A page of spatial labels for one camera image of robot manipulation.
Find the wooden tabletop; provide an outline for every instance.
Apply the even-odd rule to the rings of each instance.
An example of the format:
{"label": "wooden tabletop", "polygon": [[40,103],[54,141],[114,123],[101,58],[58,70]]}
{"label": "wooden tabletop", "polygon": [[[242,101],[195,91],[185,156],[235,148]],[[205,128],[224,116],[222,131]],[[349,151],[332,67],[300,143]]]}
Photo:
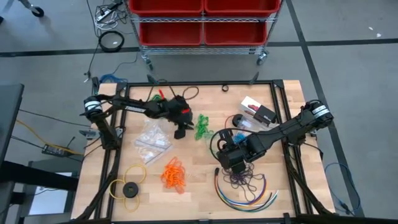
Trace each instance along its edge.
{"label": "wooden tabletop", "polygon": [[[286,80],[285,90],[289,101],[290,112],[296,116],[300,112],[300,107],[305,104],[300,82],[298,80]],[[115,84],[102,84],[99,92],[107,95],[114,95]],[[182,94],[186,86],[173,87],[176,94]],[[134,87],[130,91],[130,98],[146,99],[149,87]],[[166,98],[171,98],[172,94],[168,87],[162,86]],[[199,86],[199,95],[189,100],[188,103],[193,111],[194,120],[199,114],[209,117],[209,129],[214,131],[224,128],[225,119],[239,112],[240,102],[245,96],[250,96],[264,106],[273,110],[271,92],[269,85],[230,85],[228,92],[222,92],[220,86]],[[195,90],[186,92],[185,97],[194,94]],[[282,102],[279,100],[281,113],[284,114]],[[124,171],[133,164],[144,164],[139,157],[134,141],[141,134],[146,118],[143,114],[127,113],[126,131],[123,137],[121,160],[119,166],[119,178],[123,177]],[[125,210],[122,200],[115,200],[113,207],[112,221],[139,221],[139,220],[199,220],[199,219],[232,219],[232,218],[280,218],[285,212],[294,216],[292,199],[290,195],[289,182],[287,179],[286,167],[284,163],[282,145],[279,142],[267,151],[266,155],[254,162],[255,174],[264,174],[267,179],[267,192],[279,190],[276,201],[267,209],[257,213],[246,213],[235,211],[227,207],[218,197],[214,189],[214,169],[220,167],[210,154],[206,141],[194,139],[194,131],[187,131],[185,138],[180,140],[170,140],[173,149],[166,153],[159,160],[147,166],[147,177],[139,185],[139,198],[141,204],[132,213]],[[307,136],[307,143],[317,145],[316,141]],[[99,146],[100,142],[94,143],[86,149],[86,154]],[[302,162],[307,178],[307,184],[312,192],[318,197],[319,201],[330,211],[334,211],[326,176],[319,152],[303,145]],[[160,180],[164,171],[164,166],[177,156],[186,170],[186,187],[184,194],[178,194],[174,189],[166,189]],[[86,206],[94,197],[100,181],[101,168],[103,163],[104,150],[102,148],[92,152],[85,160],[81,168],[80,180],[76,192],[76,198],[72,211],[72,218],[81,214]],[[127,181],[137,182],[142,177],[140,169],[131,169],[127,174]],[[232,200],[244,201],[242,189],[233,189],[230,184],[219,177],[219,183],[226,195]],[[254,180],[253,184],[261,190],[261,181]],[[116,185],[116,196],[122,195],[122,183]],[[298,190],[302,211],[305,211],[301,191]],[[104,195],[103,216],[106,212],[108,203],[108,192]],[[129,199],[127,206],[133,208],[135,199]]]}

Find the concrete floor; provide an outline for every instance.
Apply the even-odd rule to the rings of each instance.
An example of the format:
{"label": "concrete floor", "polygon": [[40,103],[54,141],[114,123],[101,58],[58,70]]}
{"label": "concrete floor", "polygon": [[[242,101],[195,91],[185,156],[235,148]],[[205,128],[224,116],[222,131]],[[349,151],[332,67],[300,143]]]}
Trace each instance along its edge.
{"label": "concrete floor", "polygon": [[[398,1],[394,0],[291,0],[303,36],[307,41],[369,40],[398,38]],[[102,0],[89,0],[95,7]],[[96,37],[86,2],[82,0],[32,0],[44,9],[46,17],[37,19],[19,2],[1,15],[0,55],[7,52],[94,49]],[[0,2],[0,9],[5,1]],[[269,47],[266,63],[256,66],[253,55],[153,56],[158,77],[168,81],[249,80],[260,71],[259,79],[300,80],[307,100],[319,97],[292,22],[289,8],[283,7],[272,42],[296,42],[297,47]],[[119,30],[132,32],[129,24]],[[136,47],[133,35],[125,35],[125,47]],[[354,183],[367,217],[396,218],[395,190],[398,189],[396,160],[397,126],[392,122],[398,106],[398,44],[332,45],[309,47],[317,76],[338,130]],[[137,53],[98,54],[91,72],[94,76],[110,73],[121,62],[131,62]],[[21,108],[37,113],[88,124],[79,116],[83,99],[91,93],[83,83],[92,54],[0,57],[1,83],[23,83]],[[117,72],[130,82],[146,82],[148,71],[138,54],[135,64],[122,65]],[[71,145],[82,151],[85,140],[79,127],[58,123],[20,112],[18,118],[33,126],[45,139]],[[27,130],[16,126],[15,136],[39,143]],[[327,129],[318,135],[325,153],[324,164],[336,162],[335,150]],[[34,147],[11,140],[6,159],[20,164],[50,159]],[[328,173],[331,188],[345,202],[348,194],[337,167]],[[18,206],[13,206],[7,223],[14,223]],[[69,214],[55,216],[67,220]],[[53,223],[48,217],[27,218],[26,223]]]}

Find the red box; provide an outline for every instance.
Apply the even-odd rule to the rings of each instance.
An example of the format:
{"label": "red box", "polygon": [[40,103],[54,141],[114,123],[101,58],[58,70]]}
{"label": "red box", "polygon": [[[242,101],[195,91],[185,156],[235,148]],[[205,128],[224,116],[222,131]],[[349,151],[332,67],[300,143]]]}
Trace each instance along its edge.
{"label": "red box", "polygon": [[265,22],[207,22],[206,45],[262,45],[267,39]]}
{"label": "red box", "polygon": [[268,17],[279,4],[279,0],[205,0],[205,10],[208,16]]}
{"label": "red box", "polygon": [[141,22],[139,40],[146,46],[195,46],[201,44],[200,22]]}
{"label": "red box", "polygon": [[204,0],[130,0],[132,13],[141,17],[201,16]]}

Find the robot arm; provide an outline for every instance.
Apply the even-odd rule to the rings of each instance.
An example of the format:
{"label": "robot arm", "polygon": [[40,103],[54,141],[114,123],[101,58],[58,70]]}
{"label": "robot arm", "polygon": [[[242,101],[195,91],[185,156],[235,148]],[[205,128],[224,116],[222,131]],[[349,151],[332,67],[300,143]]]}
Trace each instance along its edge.
{"label": "robot arm", "polygon": [[[110,103],[112,106],[103,111],[103,103]],[[178,125],[178,129],[174,132],[175,139],[185,137],[186,129],[193,129],[190,126],[193,125],[191,108],[184,97],[178,95],[170,101],[166,99],[142,101],[118,95],[95,95],[87,98],[84,104],[85,112],[81,115],[86,116],[88,120],[97,125],[104,149],[119,149],[121,146],[115,129],[106,120],[108,116],[118,110],[142,113],[152,119],[166,118]]]}
{"label": "robot arm", "polygon": [[306,133],[325,128],[332,121],[333,116],[321,101],[309,101],[302,107],[300,114],[291,120],[269,131],[252,133],[240,142],[233,141],[232,129],[219,131],[219,151],[216,154],[224,169],[240,173],[246,167],[245,161],[253,162],[262,157],[274,142],[287,138],[289,144],[301,145]]}

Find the orange rubber bands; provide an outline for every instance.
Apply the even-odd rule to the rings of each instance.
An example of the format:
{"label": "orange rubber bands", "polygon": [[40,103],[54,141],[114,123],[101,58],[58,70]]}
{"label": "orange rubber bands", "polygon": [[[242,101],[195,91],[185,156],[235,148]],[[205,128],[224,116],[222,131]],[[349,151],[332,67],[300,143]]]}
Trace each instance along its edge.
{"label": "orange rubber bands", "polygon": [[165,170],[160,177],[165,188],[170,189],[175,187],[175,190],[179,194],[184,193],[185,187],[185,169],[182,166],[181,161],[177,157],[174,157],[166,166]]}

